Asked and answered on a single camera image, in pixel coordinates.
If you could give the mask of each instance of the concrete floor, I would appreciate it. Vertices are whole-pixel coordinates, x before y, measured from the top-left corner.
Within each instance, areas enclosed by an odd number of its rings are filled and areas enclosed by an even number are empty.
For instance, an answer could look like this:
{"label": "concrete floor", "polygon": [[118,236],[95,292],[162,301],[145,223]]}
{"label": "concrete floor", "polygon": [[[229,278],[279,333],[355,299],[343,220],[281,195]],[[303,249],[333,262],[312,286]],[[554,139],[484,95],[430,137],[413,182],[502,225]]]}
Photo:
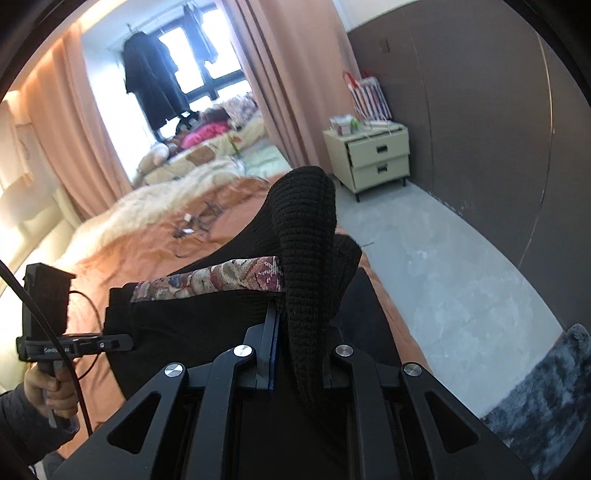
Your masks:
{"label": "concrete floor", "polygon": [[477,416],[541,360],[562,328],[481,234],[407,182],[354,195],[336,182],[339,223],[374,270],[434,375]]}

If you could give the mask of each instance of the window glass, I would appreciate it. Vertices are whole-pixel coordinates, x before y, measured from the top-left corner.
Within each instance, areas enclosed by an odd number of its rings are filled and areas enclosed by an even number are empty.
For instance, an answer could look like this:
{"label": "window glass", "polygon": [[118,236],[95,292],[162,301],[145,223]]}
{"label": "window glass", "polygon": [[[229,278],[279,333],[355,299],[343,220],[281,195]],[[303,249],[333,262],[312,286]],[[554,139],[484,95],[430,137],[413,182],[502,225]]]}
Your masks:
{"label": "window glass", "polygon": [[164,138],[174,137],[174,134],[176,133],[177,125],[179,122],[180,122],[180,120],[178,118],[173,118],[172,120],[169,120],[166,123],[166,125],[164,125],[160,129],[160,135],[162,135]]}
{"label": "window glass", "polygon": [[191,107],[191,110],[193,112],[203,112],[204,110],[207,110],[212,105],[213,105],[213,103],[212,103],[211,98],[209,98],[206,95],[205,97],[198,98],[194,102],[190,103],[189,107]]}
{"label": "window glass", "polygon": [[177,64],[178,72],[176,76],[181,90],[184,93],[189,93],[203,86],[201,73],[184,30],[177,27],[164,35],[160,35],[159,39],[168,47],[170,56]]}
{"label": "window glass", "polygon": [[220,100],[228,100],[229,98],[235,97],[236,95],[244,95],[245,93],[251,92],[251,84],[247,80],[242,80],[238,83],[233,83],[227,87],[220,88],[217,94]]}
{"label": "window glass", "polygon": [[230,29],[224,15],[217,9],[204,13],[202,27],[219,55],[216,63],[205,62],[205,68],[211,77],[217,79],[240,70],[240,62],[230,42]]}

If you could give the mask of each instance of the sleeve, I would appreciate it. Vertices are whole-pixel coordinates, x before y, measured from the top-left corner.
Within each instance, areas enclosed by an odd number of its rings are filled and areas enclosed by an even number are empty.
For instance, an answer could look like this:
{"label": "sleeve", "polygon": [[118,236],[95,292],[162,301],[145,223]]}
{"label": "sleeve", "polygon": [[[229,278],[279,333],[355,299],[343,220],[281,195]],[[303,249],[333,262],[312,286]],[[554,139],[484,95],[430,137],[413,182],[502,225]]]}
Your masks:
{"label": "sleeve", "polygon": [[68,430],[51,428],[48,420],[26,399],[22,384],[0,395],[0,432],[27,465],[33,465],[72,440],[78,429],[75,417]]}

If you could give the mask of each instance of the hanging clothes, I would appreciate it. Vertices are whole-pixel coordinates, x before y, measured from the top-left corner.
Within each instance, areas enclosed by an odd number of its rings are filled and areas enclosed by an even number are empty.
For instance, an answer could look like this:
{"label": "hanging clothes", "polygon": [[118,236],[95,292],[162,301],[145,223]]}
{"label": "hanging clothes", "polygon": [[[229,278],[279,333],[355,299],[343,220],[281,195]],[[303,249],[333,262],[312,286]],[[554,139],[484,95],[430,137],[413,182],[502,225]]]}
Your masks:
{"label": "hanging clothes", "polygon": [[208,61],[209,63],[216,63],[218,57],[217,50],[203,31],[203,16],[201,15],[201,11],[194,11],[188,5],[185,5],[183,7],[183,13],[184,16],[181,19],[181,26],[187,34],[195,60],[198,62]]}
{"label": "hanging clothes", "polygon": [[174,75],[178,67],[159,39],[143,32],[133,35],[123,47],[123,63],[127,93],[135,94],[152,130],[189,110]]}

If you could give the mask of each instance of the fluffy white blanket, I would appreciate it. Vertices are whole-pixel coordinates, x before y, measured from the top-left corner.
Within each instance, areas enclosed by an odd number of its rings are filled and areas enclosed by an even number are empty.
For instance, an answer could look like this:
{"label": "fluffy white blanket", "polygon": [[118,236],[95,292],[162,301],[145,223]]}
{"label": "fluffy white blanket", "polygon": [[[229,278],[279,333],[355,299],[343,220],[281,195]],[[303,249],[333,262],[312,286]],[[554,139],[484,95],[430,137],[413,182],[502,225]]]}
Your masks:
{"label": "fluffy white blanket", "polygon": [[152,225],[208,190],[244,176],[233,160],[213,160],[180,180],[149,185],[121,198],[109,210],[80,225],[56,266],[73,265],[126,233]]}

